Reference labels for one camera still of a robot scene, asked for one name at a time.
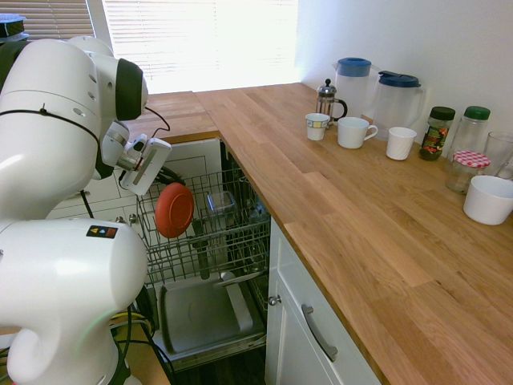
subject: window blinds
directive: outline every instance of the window blinds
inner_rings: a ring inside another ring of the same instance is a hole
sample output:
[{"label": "window blinds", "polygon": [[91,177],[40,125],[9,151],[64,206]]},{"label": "window blinds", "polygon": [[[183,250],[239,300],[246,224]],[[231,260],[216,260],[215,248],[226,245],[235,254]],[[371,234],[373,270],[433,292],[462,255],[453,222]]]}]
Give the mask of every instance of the window blinds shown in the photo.
[{"label": "window blinds", "polygon": [[29,41],[94,36],[86,0],[2,0],[0,13],[25,16]]},{"label": "window blinds", "polygon": [[150,92],[296,81],[297,0],[103,0],[117,57]]}]

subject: plastic pitcher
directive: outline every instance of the plastic pitcher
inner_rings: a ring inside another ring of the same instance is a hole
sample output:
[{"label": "plastic pitcher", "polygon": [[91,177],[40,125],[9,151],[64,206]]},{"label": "plastic pitcher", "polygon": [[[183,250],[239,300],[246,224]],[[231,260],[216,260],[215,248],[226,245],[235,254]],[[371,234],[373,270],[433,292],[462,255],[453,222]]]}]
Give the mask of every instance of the plastic pitcher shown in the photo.
[{"label": "plastic pitcher", "polygon": [[[359,118],[363,113],[366,96],[369,93],[370,69],[372,68],[376,72],[379,72],[380,69],[373,66],[369,60],[361,58],[340,59],[333,67],[337,70],[336,97],[347,103],[347,116]],[[336,106],[336,113],[339,112],[339,108]]]},{"label": "plastic pitcher", "polygon": [[409,128],[419,118],[426,98],[426,90],[411,75],[381,71],[376,87],[374,124],[376,138],[388,140],[392,127]]}]

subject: kitchen floor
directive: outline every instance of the kitchen floor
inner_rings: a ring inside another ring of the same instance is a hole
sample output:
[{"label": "kitchen floor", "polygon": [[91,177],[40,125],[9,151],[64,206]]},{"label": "kitchen floor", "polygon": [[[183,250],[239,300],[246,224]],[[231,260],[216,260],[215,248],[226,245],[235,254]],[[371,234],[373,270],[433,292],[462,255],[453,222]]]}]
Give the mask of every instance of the kitchen floor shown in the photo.
[{"label": "kitchen floor", "polygon": [[172,385],[265,385],[265,348],[176,373]]}]

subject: red plate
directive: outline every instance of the red plate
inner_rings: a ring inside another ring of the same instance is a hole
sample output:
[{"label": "red plate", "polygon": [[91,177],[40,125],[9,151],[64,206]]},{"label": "red plate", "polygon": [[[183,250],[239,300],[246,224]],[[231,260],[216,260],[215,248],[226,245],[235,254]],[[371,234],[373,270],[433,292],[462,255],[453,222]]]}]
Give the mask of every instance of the red plate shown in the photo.
[{"label": "red plate", "polygon": [[155,209],[157,229],[166,238],[176,238],[191,224],[194,198],[187,186],[171,183],[160,194]]}]

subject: blue lid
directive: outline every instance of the blue lid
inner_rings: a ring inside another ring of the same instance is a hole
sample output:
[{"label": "blue lid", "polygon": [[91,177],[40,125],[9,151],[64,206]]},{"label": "blue lid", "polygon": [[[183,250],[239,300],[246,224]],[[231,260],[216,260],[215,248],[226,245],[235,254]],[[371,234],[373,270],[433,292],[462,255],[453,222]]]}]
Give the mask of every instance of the blue lid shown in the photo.
[{"label": "blue lid", "polygon": [[369,76],[370,61],[360,58],[340,59],[337,65],[337,73],[350,78],[363,78]]},{"label": "blue lid", "polygon": [[379,72],[379,75],[381,76],[379,78],[379,83],[387,86],[402,88],[420,87],[418,79],[414,76],[396,74],[390,71],[381,71]]}]

